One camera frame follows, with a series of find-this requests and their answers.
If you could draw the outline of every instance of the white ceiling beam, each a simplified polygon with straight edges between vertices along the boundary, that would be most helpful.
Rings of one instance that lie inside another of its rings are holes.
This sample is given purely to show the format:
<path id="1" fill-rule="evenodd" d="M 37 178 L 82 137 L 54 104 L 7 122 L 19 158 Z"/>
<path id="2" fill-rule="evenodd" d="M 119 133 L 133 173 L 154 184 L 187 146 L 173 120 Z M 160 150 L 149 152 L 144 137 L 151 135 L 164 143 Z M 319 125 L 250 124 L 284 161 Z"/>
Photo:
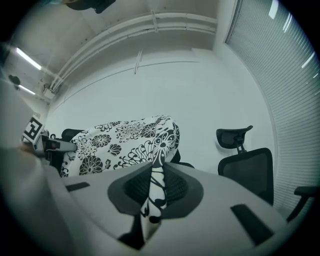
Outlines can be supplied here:
<path id="1" fill-rule="evenodd" d="M 139 23 L 150 22 L 150 25 L 138 25 Z M 152 13 L 130 19 L 114 25 L 104 32 L 98 34 L 93 39 L 91 39 L 86 45 L 80 48 L 62 67 L 58 72 L 57 76 L 59 78 L 67 78 L 75 69 L 77 69 L 81 64 L 87 61 L 89 58 L 93 57 L 98 52 L 106 49 L 107 47 L 125 40 L 130 37 L 137 35 L 142 35 L 150 32 L 156 31 L 167 31 L 167 30 L 187 30 L 187 31 L 197 31 L 207 34 L 215 34 L 217 25 L 217 20 L 214 18 L 201 16 L 197 14 L 190 13 L 177 13 L 177 12 L 166 12 L 166 13 Z M 55 91 L 57 87 L 61 84 L 62 80 L 55 78 L 50 88 Z"/>

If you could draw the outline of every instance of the white wall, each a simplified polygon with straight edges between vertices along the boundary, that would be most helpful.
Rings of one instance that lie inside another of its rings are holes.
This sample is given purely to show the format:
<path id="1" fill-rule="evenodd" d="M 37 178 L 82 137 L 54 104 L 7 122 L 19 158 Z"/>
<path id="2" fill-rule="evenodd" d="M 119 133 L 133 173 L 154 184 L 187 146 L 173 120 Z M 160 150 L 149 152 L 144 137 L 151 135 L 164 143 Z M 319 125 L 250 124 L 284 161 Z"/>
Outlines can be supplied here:
<path id="1" fill-rule="evenodd" d="M 216 130 L 256 124 L 247 113 L 247 99 L 239 99 L 241 88 L 213 55 L 212 38 L 201 33 L 171 31 L 128 39 L 91 59 L 65 83 L 71 87 L 62 88 L 50 106 L 50 133 L 60 136 L 66 128 L 171 115 L 180 127 L 181 161 L 208 172 L 217 173 L 219 161 L 235 153 L 221 149 Z M 261 110 L 260 121 L 269 122 L 265 112 Z M 264 131 L 271 133 L 268 127 Z M 248 150 L 261 139 L 256 133 L 246 138 Z M 263 138 L 268 145 L 268 137 Z"/>
<path id="2" fill-rule="evenodd" d="M 217 9 L 217 31 L 213 53 L 228 70 L 230 78 L 239 91 L 238 104 L 248 115 L 253 129 L 247 133 L 251 136 L 251 148 L 269 148 L 273 157 L 273 176 L 278 166 L 278 147 L 274 120 L 260 85 L 240 58 L 225 44 L 232 23 L 235 0 L 220 0 Z"/>
<path id="3" fill-rule="evenodd" d="M 40 122 L 42 124 L 45 124 L 49 111 L 48 103 L 44 100 L 36 98 L 34 95 L 31 95 L 30 93 L 25 92 L 22 89 L 18 92 L 18 94 L 34 112 L 40 114 Z"/>

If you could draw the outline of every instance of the gray plastic panel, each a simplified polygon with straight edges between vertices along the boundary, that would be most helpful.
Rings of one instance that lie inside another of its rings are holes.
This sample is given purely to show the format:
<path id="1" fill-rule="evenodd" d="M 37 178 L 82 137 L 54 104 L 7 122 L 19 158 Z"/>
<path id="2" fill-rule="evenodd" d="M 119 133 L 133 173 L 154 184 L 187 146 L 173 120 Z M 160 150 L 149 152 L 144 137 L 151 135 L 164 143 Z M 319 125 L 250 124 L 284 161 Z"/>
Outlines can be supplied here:
<path id="1" fill-rule="evenodd" d="M 65 185 L 86 182 L 90 186 L 70 192 L 73 199 L 103 230 L 115 239 L 131 230 L 134 217 L 120 213 L 109 200 L 107 191 L 115 180 L 134 171 L 151 167 L 151 163 L 136 164 L 127 168 L 95 173 L 91 175 L 72 176 L 63 178 Z"/>
<path id="2" fill-rule="evenodd" d="M 179 164 L 166 163 L 196 178 L 204 195 L 186 218 L 168 219 L 142 248 L 150 255 L 230 255 L 254 247 L 230 207 L 246 204 L 273 232 L 287 222 L 268 203 L 231 179 Z"/>

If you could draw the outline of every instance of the mesh backrest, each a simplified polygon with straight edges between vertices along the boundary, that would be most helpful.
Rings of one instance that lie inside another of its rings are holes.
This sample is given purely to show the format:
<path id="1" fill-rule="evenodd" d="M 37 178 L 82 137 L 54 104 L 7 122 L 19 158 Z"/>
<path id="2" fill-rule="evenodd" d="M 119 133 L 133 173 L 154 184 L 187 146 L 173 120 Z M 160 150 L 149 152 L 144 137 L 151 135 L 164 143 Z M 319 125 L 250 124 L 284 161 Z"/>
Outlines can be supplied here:
<path id="1" fill-rule="evenodd" d="M 163 169 L 163 172 L 166 205 L 170 206 L 185 197 L 188 184 L 182 177 L 168 169 Z M 149 195 L 150 179 L 151 169 L 141 172 L 123 185 L 125 194 L 142 206 Z"/>
<path id="2" fill-rule="evenodd" d="M 219 163 L 218 172 L 273 204 L 273 168 L 269 149 L 260 148 L 226 157 Z"/>

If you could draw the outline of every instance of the vertical blind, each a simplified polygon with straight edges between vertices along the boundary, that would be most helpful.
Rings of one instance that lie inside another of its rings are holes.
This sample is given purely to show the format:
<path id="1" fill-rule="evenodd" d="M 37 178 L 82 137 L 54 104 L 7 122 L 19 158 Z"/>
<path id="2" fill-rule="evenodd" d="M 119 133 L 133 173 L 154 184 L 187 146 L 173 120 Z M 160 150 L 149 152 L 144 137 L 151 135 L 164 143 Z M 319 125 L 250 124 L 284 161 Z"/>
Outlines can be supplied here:
<path id="1" fill-rule="evenodd" d="M 226 44 L 255 76 L 270 106 L 278 147 L 273 205 L 287 216 L 300 199 L 296 187 L 320 184 L 320 65 L 285 7 L 278 3 L 274 18 L 269 16 L 272 2 L 239 0 Z"/>

